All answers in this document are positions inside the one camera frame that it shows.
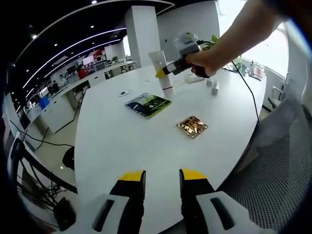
mesh chair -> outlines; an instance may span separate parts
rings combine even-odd
[[[240,161],[218,188],[246,207],[261,228],[282,230],[305,197],[312,178],[311,119],[295,98],[285,98],[258,123]]]

ceiling light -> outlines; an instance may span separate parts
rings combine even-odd
[[[32,88],[32,90],[26,95],[26,97],[28,97],[33,90],[34,88]]]
[[[127,29],[126,27],[124,28],[118,28],[118,29],[113,29],[113,30],[110,30],[110,31],[106,31],[106,32],[103,32],[103,33],[99,33],[99,34],[96,34],[96,35],[93,35],[93,36],[90,36],[88,38],[85,38],[81,41],[78,41],[76,42],[75,44],[72,44],[71,46],[67,47],[66,49],[62,50],[61,52],[59,52],[58,54],[54,55],[52,58],[50,58],[45,64],[43,64],[35,73],[33,73],[33,75],[28,79],[28,81],[24,84],[23,88],[26,87],[26,85],[29,83],[29,81],[44,67],[46,66],[49,62],[51,62],[53,59],[55,59],[57,56],[59,56],[60,54],[64,53],[66,50],[72,48],[73,46],[75,45],[78,45],[79,43],[85,41],[85,40],[88,40],[88,39],[91,39],[91,38],[94,38],[94,37],[97,37],[97,36],[100,36],[100,35],[103,35],[103,34],[106,34],[106,33],[111,33],[111,32],[115,32],[115,31],[119,31],[119,30],[123,30],[123,29]]]
[[[99,47],[99,46],[106,45],[106,44],[108,44],[108,43],[115,42],[115,41],[119,41],[119,40],[120,40],[120,39],[113,40],[113,41],[109,41],[109,42],[106,42],[106,43],[103,43],[103,44],[100,44],[100,45],[96,45],[96,46],[94,46],[94,47],[92,47],[92,48],[90,48],[90,49],[87,49],[87,50],[85,50],[85,51],[79,53],[79,54],[76,54],[75,56],[72,56],[71,58],[67,59],[66,61],[64,61],[63,63],[61,63],[59,66],[57,66],[56,68],[54,68],[51,72],[49,72],[48,74],[46,74],[46,75],[44,76],[44,78],[46,78],[48,75],[50,75],[52,72],[54,72],[54,70],[58,69],[58,68],[59,68],[60,66],[62,66],[64,63],[67,63],[69,60],[71,60],[71,59],[73,59],[73,58],[75,58],[75,57],[77,57],[77,56],[80,57],[81,54],[83,54],[83,53],[85,53],[85,52],[87,52],[87,51],[89,51],[89,50],[92,50],[92,49],[97,48],[97,47]]]
[[[16,110],[16,113],[19,111],[19,109],[20,109],[20,106],[19,106],[18,109]]]

blue object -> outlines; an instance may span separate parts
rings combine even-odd
[[[44,109],[47,105],[49,105],[49,103],[50,101],[47,95],[39,100],[39,105],[41,109]]]

red clothing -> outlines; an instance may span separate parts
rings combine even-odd
[[[80,69],[78,71],[78,76],[80,79],[85,78],[88,75],[88,72],[86,69]]]

white cabinet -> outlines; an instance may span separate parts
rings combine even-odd
[[[65,96],[53,98],[41,112],[42,119],[52,133],[57,132],[74,119],[75,112]]]
[[[90,76],[91,77],[88,79],[91,87],[106,80],[105,73],[102,71],[96,72]]]

